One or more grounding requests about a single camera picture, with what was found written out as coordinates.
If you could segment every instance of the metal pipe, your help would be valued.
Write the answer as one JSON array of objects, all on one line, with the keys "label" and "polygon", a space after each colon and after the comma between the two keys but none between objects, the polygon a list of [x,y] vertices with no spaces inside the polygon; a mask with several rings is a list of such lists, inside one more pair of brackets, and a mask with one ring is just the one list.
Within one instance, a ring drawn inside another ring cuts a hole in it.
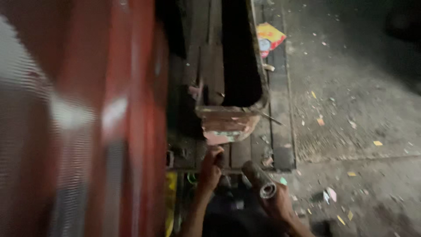
[{"label": "metal pipe", "polygon": [[241,168],[251,185],[259,190],[260,197],[269,199],[276,193],[276,185],[258,165],[253,161],[247,161]]}]

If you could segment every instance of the red painted surface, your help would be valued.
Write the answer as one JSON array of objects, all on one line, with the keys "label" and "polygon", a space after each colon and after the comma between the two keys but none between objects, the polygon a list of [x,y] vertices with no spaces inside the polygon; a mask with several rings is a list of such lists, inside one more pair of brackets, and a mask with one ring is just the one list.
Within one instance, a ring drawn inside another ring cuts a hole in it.
[{"label": "red painted surface", "polygon": [[0,235],[163,234],[168,44],[154,12],[153,0],[0,3],[31,58],[0,44],[13,65],[0,72]]}]

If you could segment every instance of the hand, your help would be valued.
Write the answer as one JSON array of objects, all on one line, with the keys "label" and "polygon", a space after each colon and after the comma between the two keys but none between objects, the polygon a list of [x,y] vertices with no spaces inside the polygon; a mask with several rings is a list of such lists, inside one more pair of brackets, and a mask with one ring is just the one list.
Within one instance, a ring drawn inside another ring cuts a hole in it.
[{"label": "hand", "polygon": [[272,218],[291,223],[295,213],[288,195],[288,186],[276,182],[275,184],[277,186],[276,194],[270,199],[260,198],[261,205]]},{"label": "hand", "polygon": [[201,191],[213,192],[221,177],[221,169],[216,165],[217,155],[223,152],[220,146],[210,146],[202,162],[198,188]]}]

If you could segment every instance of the wooden board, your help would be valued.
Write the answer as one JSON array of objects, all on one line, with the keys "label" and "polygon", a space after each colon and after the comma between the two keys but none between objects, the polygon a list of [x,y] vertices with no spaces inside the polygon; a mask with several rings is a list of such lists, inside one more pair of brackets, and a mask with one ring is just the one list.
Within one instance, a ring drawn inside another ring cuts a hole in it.
[{"label": "wooden board", "polygon": [[231,144],[231,168],[241,169],[242,165],[251,160],[251,138]]},{"label": "wooden board", "polygon": [[[265,7],[264,18],[276,29],[284,32],[282,1],[275,0],[275,5],[277,6],[276,8]],[[269,53],[267,63],[276,68],[274,72],[267,71],[271,90],[271,117],[284,124],[284,126],[280,126],[272,121],[274,167],[280,170],[291,170],[295,169],[295,157],[290,120],[290,92],[285,42]]]}]

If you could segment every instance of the dirty floor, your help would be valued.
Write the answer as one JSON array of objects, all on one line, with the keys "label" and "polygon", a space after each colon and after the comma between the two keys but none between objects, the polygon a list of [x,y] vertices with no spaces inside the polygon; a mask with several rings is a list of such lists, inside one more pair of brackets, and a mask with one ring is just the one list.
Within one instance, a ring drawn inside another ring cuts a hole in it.
[{"label": "dirty floor", "polygon": [[[384,32],[395,3],[270,4],[282,8],[288,36],[297,162],[274,178],[288,181],[294,209],[331,220],[334,236],[421,236],[421,53]],[[312,202],[327,187],[337,202]]]}]

